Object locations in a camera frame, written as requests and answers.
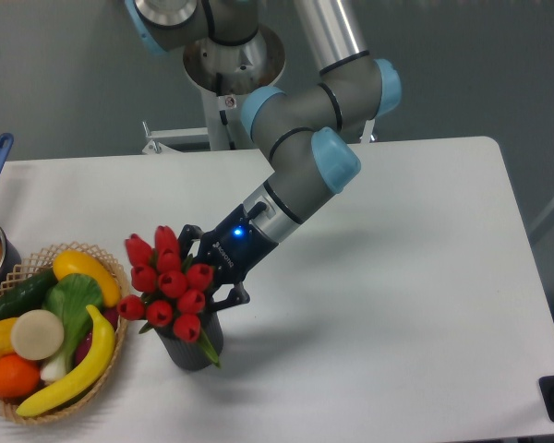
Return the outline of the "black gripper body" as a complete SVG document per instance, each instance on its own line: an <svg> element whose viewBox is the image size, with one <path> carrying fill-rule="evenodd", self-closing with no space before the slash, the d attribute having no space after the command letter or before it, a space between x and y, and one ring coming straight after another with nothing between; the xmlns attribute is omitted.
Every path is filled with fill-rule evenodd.
<svg viewBox="0 0 554 443"><path fill-rule="evenodd" d="M252 222L267 204L255 204L246 211L243 204L235 208L215 229L199 239L197 264L214 268L213 285L238 284L247 273L277 247Z"/></svg>

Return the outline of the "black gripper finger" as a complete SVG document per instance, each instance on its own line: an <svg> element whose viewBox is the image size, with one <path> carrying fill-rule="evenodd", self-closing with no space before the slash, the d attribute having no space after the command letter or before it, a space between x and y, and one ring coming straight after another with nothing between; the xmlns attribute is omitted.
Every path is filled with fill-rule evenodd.
<svg viewBox="0 0 554 443"><path fill-rule="evenodd" d="M228 295L222 301L210 300L208 303L208 310L224 310L232 308L238 305L245 305L250 302L250 295L244 287L244 283L236 283Z"/></svg>
<svg viewBox="0 0 554 443"><path fill-rule="evenodd" d="M186 258L193 244L202 236L202 230L197 225L186 224L183 226L177 237L179 244L179 255Z"/></svg>

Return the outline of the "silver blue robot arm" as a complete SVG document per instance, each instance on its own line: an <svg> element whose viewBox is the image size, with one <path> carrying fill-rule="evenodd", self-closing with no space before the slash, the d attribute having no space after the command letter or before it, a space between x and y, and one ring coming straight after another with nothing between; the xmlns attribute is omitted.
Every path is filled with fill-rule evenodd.
<svg viewBox="0 0 554 443"><path fill-rule="evenodd" d="M188 225L179 240L196 245L195 260L213 267L206 294L223 285L217 312L248 302L244 279L262 259L359 173L361 164L341 132L393 110L402 85L392 64L373 59L347 1L295 5L320 81L289 95L275 85L283 45L259 22L254 1L128 1L144 45L155 53L184 51L191 81L210 96L208 133L247 137L272 168L271 176L213 230Z"/></svg>

